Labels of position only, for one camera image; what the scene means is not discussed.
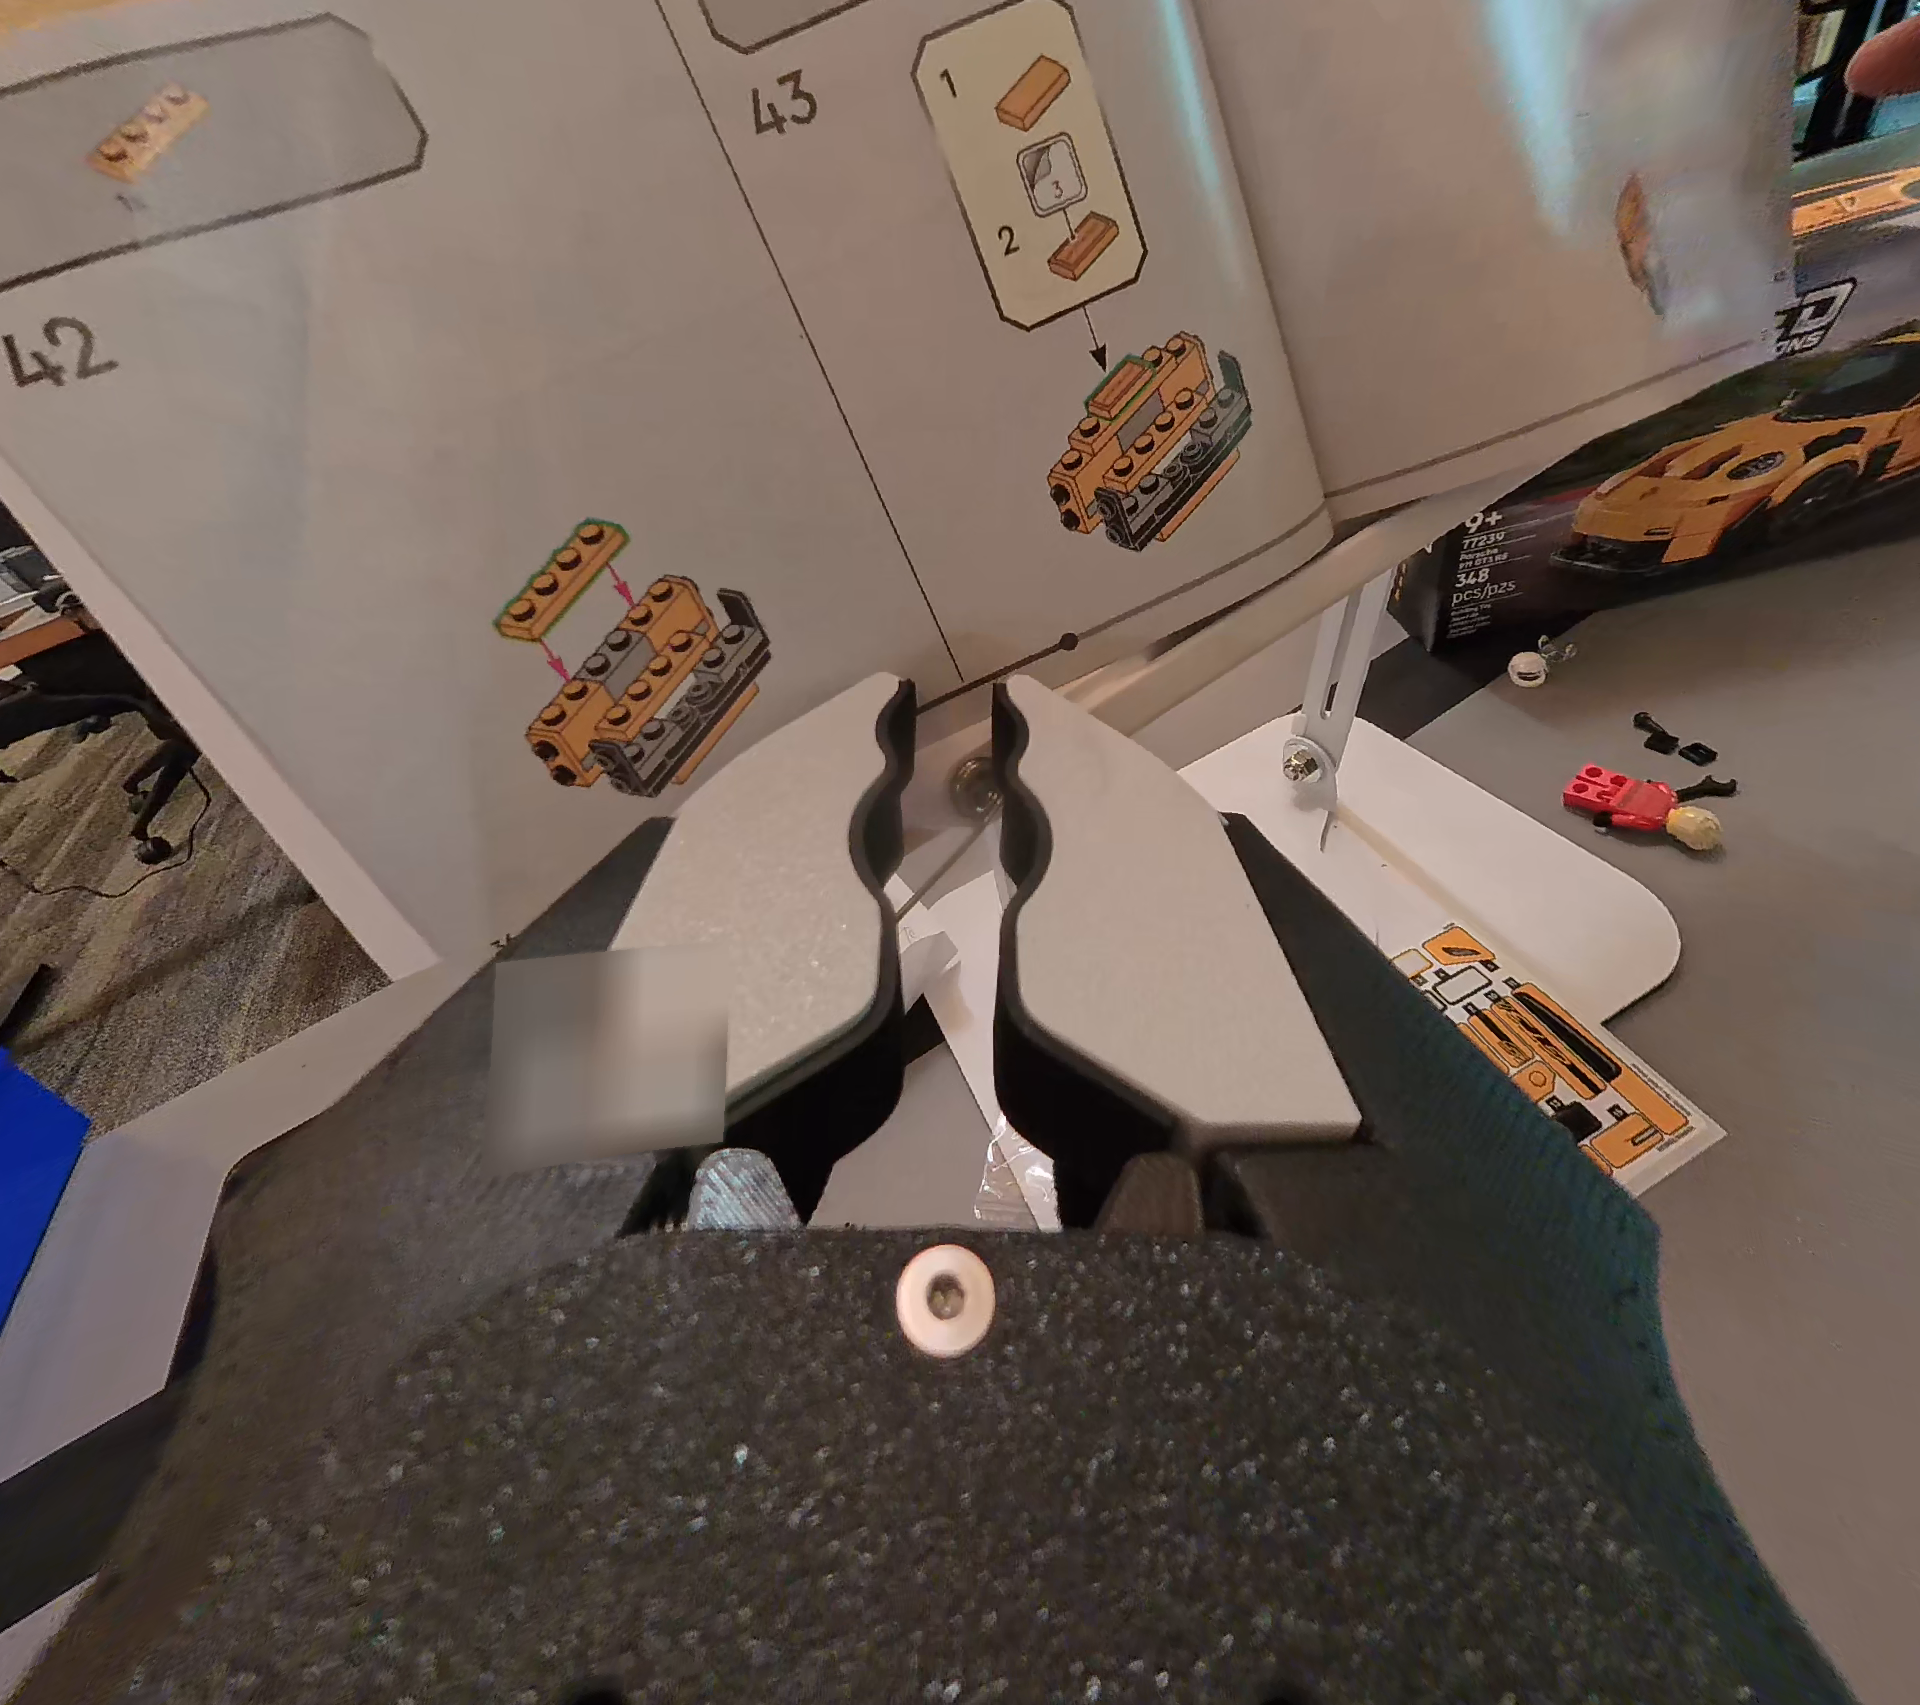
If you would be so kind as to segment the black office chair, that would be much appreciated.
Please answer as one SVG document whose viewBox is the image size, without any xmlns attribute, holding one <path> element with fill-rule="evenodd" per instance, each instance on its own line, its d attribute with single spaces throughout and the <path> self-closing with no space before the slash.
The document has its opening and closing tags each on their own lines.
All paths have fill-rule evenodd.
<svg viewBox="0 0 1920 1705">
<path fill-rule="evenodd" d="M 195 822 L 189 829 L 184 846 L 175 846 L 156 834 L 155 822 L 183 780 L 192 780 L 200 790 L 200 819 L 207 817 L 212 794 L 199 772 L 203 759 L 200 746 L 153 696 L 116 691 L 50 692 L 38 686 L 6 689 L 2 696 L 2 746 L 6 748 L 40 733 L 57 733 L 60 729 L 80 729 L 85 733 L 106 731 L 109 724 L 123 714 L 136 717 L 156 739 L 149 759 L 123 782 L 123 792 L 131 804 L 129 838 L 135 857 L 150 869 L 191 863 L 196 852 L 196 832 L 200 824 Z"/>
</svg>

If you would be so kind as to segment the orange sticker sheet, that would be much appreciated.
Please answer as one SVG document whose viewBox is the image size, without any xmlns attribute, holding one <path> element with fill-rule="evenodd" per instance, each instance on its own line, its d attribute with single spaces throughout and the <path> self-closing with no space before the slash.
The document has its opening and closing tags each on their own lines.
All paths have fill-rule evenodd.
<svg viewBox="0 0 1920 1705">
<path fill-rule="evenodd" d="M 1636 1052 L 1574 1017 L 1464 926 L 1444 924 L 1391 961 L 1621 1189 L 1640 1194 L 1724 1138 Z"/>
</svg>

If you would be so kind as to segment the blue plastic bin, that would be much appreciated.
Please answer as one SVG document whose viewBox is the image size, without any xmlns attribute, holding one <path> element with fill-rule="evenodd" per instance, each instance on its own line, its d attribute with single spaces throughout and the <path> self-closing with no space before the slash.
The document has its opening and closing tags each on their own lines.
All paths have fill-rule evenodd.
<svg viewBox="0 0 1920 1705">
<path fill-rule="evenodd" d="M 86 1133 L 85 1112 L 2 1052 L 2 1323 L 60 1207 Z"/>
</svg>

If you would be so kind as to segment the person's right hand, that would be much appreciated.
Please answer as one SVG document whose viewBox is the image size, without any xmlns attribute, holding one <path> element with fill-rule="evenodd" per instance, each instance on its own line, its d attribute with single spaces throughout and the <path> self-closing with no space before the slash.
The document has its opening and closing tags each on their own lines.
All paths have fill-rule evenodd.
<svg viewBox="0 0 1920 1705">
<path fill-rule="evenodd" d="M 1918 12 L 1866 38 L 1849 60 L 1843 79 L 1852 93 L 1866 100 L 1918 93 Z"/>
</svg>

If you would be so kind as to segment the red lego minifigure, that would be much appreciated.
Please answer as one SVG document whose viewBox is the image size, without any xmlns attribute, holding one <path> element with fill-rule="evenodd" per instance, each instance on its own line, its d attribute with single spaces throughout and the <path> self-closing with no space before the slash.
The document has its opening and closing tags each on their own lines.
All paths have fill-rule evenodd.
<svg viewBox="0 0 1920 1705">
<path fill-rule="evenodd" d="M 1562 804 L 1596 829 L 1665 837 L 1690 852 L 1717 852 L 1724 842 L 1712 807 L 1679 807 L 1665 780 L 1639 780 L 1603 766 L 1582 766 L 1562 789 Z"/>
</svg>

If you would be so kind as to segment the white book stand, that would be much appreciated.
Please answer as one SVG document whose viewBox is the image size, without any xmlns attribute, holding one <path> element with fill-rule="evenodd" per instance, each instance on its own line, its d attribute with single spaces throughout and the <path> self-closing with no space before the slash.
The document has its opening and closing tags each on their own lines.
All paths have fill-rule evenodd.
<svg viewBox="0 0 1920 1705">
<path fill-rule="evenodd" d="M 1392 568 L 1521 481 L 1502 473 L 1372 519 L 1283 582 L 1105 669 L 1069 665 L 1062 695 L 1118 733 L 1146 729 L 1322 614 L 1302 692 L 1197 762 L 1213 807 L 1251 819 L 1368 934 L 1423 902 L 1481 932 L 1582 1020 L 1661 987 L 1680 956 L 1669 906 L 1524 812 L 1356 714 Z"/>
</svg>

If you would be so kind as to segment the black lego set box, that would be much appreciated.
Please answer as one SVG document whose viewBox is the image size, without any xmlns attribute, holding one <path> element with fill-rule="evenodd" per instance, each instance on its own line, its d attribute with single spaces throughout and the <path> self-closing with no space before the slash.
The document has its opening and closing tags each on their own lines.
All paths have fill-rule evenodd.
<svg viewBox="0 0 1920 1705">
<path fill-rule="evenodd" d="M 1775 351 L 1484 504 L 1391 611 L 1443 652 L 1560 617 L 1916 535 L 1918 129 L 1801 161 Z"/>
</svg>

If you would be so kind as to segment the lego instruction booklet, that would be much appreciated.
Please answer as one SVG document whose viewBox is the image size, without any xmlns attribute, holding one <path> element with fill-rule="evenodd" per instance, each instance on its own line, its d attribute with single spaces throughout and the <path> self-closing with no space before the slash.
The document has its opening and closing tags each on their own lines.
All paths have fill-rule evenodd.
<svg viewBox="0 0 1920 1705">
<path fill-rule="evenodd" d="M 387 973 L 1753 360 L 1792 0 L 156 0 L 4 45 L 4 494 Z"/>
</svg>

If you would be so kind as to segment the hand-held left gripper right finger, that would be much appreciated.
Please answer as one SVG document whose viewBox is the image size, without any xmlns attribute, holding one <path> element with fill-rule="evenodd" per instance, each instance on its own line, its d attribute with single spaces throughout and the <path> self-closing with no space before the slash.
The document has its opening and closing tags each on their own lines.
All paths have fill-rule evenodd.
<svg viewBox="0 0 1920 1705">
<path fill-rule="evenodd" d="M 1131 1160 L 1350 1143 L 1362 1110 L 1227 821 L 1030 677 L 995 689 L 1002 1115 L 1092 1222 Z"/>
</svg>

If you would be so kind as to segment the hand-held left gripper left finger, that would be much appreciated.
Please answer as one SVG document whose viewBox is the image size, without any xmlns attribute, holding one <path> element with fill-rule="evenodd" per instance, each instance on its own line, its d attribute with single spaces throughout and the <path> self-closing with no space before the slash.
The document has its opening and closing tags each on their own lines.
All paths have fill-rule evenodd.
<svg viewBox="0 0 1920 1705">
<path fill-rule="evenodd" d="M 673 822 L 613 950 L 692 953 L 724 1001 L 715 1144 L 768 1159 L 801 1217 L 893 1116 L 904 1080 L 903 858 L 917 691 L 877 673 L 757 741 Z"/>
</svg>

